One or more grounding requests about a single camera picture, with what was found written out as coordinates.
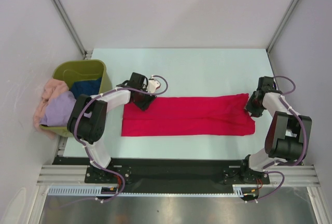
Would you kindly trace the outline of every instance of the dark blue fabric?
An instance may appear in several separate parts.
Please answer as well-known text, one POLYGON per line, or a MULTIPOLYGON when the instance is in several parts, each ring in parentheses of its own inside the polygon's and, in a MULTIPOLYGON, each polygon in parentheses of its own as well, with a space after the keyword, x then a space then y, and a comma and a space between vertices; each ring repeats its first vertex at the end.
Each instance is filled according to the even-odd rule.
POLYGON ((81 94, 86 94, 88 96, 96 95, 99 93, 101 82, 102 77, 98 80, 77 81, 73 84, 70 91, 73 93, 75 99, 77 99, 81 94))

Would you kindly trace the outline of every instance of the pink cloth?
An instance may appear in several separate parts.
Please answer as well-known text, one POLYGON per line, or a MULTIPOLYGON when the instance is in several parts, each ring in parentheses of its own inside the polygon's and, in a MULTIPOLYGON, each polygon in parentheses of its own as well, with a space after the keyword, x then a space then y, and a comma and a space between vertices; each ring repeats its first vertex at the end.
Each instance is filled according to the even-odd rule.
POLYGON ((58 97, 60 94, 68 91, 69 88, 64 81, 49 79, 48 82, 44 86, 44 92, 41 96, 41 102, 38 105, 35 114, 33 116, 33 124, 37 131, 45 133, 49 138, 53 139, 56 134, 49 130, 43 130, 39 127, 40 120, 45 115, 46 107, 48 104, 58 97))
POLYGON ((255 121, 244 110, 248 97, 158 97, 146 111, 127 104, 121 135, 250 135, 255 121))

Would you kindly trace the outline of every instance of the laundry basket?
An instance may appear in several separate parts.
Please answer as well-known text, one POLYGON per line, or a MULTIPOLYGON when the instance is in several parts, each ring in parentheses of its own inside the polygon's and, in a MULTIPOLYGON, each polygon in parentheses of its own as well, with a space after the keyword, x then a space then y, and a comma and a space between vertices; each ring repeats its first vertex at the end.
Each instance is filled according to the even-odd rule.
MULTIPOLYGON (((53 73, 53 78, 63 80, 69 88, 74 82, 84 80, 97 80, 102 78, 99 93, 104 93, 112 89, 112 84, 106 73, 106 65, 99 60, 70 61, 62 63, 53 73)), ((41 129, 53 131, 64 137, 72 137, 72 133, 67 127, 48 127, 39 125, 41 129)))

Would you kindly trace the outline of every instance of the lavender cloth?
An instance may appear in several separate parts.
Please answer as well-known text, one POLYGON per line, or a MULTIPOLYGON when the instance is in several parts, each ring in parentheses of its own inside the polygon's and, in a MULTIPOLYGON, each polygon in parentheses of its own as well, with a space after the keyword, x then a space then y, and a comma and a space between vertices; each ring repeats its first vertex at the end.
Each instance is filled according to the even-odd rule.
POLYGON ((60 94, 48 104, 40 124, 49 127, 66 127, 75 103, 76 100, 72 92, 67 91, 60 94))

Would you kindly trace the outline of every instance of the light blue tabletop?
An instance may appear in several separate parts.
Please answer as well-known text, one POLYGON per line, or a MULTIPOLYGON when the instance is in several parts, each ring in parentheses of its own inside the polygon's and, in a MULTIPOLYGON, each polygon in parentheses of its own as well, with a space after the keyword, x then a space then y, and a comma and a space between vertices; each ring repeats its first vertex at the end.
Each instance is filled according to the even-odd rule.
MULTIPOLYGON (((221 96, 256 90, 258 78, 273 76, 265 49, 95 49, 113 86, 132 72, 161 75, 169 83, 163 96, 221 96)), ((105 140, 113 158, 244 159, 264 147, 271 123, 267 111, 255 118, 250 136, 121 137, 123 106, 108 113, 105 140)), ((69 138, 66 157, 86 157, 82 145, 69 138)))

